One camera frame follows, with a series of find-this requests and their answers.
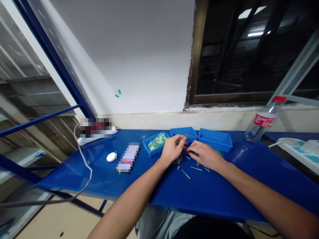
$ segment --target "hand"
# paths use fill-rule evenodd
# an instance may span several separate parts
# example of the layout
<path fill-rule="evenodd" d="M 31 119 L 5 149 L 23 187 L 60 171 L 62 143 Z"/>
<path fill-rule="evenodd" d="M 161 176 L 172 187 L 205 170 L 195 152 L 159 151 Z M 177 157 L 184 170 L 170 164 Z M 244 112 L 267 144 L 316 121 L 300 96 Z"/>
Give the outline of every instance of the hand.
<path fill-rule="evenodd" d="M 167 138 L 165 141 L 164 149 L 160 161 L 167 167 L 178 158 L 182 150 L 185 148 L 186 136 L 177 134 L 171 138 Z"/>
<path fill-rule="evenodd" d="M 195 140 L 187 149 L 186 152 L 197 162 L 206 168 L 210 168 L 216 172 L 219 172 L 225 165 L 227 161 L 222 158 L 211 146 L 204 144 Z"/>

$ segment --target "floor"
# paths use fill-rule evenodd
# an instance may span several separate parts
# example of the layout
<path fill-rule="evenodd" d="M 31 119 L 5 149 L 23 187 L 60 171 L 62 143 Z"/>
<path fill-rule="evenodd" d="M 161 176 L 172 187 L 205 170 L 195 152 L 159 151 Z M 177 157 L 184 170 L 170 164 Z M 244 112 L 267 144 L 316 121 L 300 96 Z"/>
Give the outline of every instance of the floor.
<path fill-rule="evenodd" d="M 102 199 L 85 196 L 78 198 L 96 209 L 99 209 L 103 202 Z M 103 212 L 105 213 L 112 204 L 111 201 L 107 201 Z M 99 217 L 70 203 L 47 205 L 15 239 L 86 239 L 99 220 Z M 250 224 L 268 234 L 276 233 L 268 224 L 253 222 Z M 254 229 L 252 232 L 256 239 L 269 238 Z M 137 239 L 135 229 L 132 230 L 127 239 Z"/>

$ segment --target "white device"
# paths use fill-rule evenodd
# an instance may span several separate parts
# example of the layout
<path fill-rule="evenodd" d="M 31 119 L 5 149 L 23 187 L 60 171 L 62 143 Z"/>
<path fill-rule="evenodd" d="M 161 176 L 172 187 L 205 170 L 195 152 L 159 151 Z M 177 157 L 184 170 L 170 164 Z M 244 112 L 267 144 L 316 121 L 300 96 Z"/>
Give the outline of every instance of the white device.
<path fill-rule="evenodd" d="M 278 145 L 278 147 L 282 148 L 300 163 L 319 175 L 318 140 L 305 142 L 295 138 L 280 138 L 274 145 Z"/>
<path fill-rule="evenodd" d="M 117 129 L 114 125 L 112 125 L 112 130 L 105 130 L 105 134 L 115 134 L 116 132 L 117 132 Z M 78 141 L 79 145 L 85 145 L 89 142 L 92 142 L 92 141 L 100 139 L 100 138 L 104 138 L 104 135 L 97 134 L 96 137 L 94 137 L 94 138 L 79 138 L 77 141 Z"/>
<path fill-rule="evenodd" d="M 107 157 L 106 157 L 106 161 L 108 162 L 113 162 L 115 159 L 117 158 L 117 154 L 115 152 L 110 153 Z"/>

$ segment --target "white power strip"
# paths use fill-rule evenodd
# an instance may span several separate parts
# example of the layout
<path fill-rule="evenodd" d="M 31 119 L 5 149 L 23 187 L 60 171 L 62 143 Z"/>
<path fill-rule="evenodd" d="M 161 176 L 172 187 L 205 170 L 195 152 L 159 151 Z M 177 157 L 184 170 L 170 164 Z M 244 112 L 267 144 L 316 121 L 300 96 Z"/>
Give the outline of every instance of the white power strip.
<path fill-rule="evenodd" d="M 305 144 L 305 141 L 294 138 L 280 138 L 277 140 L 277 143 L 278 147 L 282 148 L 300 163 L 319 175 L 319 154 L 306 153 L 301 150 L 300 147 Z"/>
<path fill-rule="evenodd" d="M 117 132 L 116 127 L 113 125 L 112 126 L 112 130 L 105 130 L 106 134 L 115 134 Z M 97 134 L 94 138 L 79 138 L 77 141 L 79 143 L 79 145 L 85 145 L 89 142 L 95 141 L 97 139 L 101 139 L 101 138 L 105 138 L 105 135 L 102 134 Z"/>

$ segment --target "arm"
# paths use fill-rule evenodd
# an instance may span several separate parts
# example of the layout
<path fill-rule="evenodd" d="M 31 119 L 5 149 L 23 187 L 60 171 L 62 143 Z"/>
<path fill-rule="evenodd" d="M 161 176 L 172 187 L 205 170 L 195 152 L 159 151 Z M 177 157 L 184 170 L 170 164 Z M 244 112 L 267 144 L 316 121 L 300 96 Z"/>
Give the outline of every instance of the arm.
<path fill-rule="evenodd" d="M 186 137 L 175 135 L 165 141 L 160 159 L 116 200 L 88 239 L 126 238 L 141 217 L 159 179 L 181 154 Z"/>
<path fill-rule="evenodd" d="M 200 164 L 227 179 L 284 238 L 319 238 L 316 215 L 244 173 L 206 144 L 195 141 L 187 152 Z"/>

